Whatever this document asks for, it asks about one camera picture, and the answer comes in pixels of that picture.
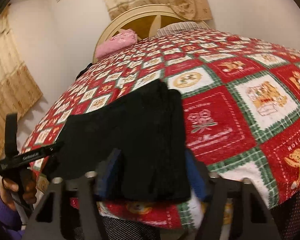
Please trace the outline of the purple sleeve forearm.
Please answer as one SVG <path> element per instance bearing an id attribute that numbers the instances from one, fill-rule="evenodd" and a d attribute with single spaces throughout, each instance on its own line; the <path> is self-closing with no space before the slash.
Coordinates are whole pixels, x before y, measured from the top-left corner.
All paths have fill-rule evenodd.
<path id="1" fill-rule="evenodd" d="M 0 239 L 22 239 L 21 220 L 17 211 L 10 209 L 0 195 Z"/>

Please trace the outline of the left hand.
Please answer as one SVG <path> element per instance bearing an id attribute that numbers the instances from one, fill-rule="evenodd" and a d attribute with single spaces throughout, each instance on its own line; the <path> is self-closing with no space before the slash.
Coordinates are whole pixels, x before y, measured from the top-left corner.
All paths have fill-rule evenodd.
<path id="1" fill-rule="evenodd" d="M 23 178 L 22 178 L 22 185 L 24 189 L 23 193 L 23 200 L 27 204 L 35 204 L 37 202 L 37 189 L 36 189 L 36 183 L 37 183 L 37 176 L 36 174 L 32 171 L 27 169 L 23 173 Z M 11 193 L 18 193 L 19 191 L 19 185 L 8 179 L 4 178 L 1 181 L 1 186 L 0 186 L 0 198 L 2 202 L 9 207 L 12 211 L 16 211 L 15 203 L 14 200 L 11 196 Z"/>

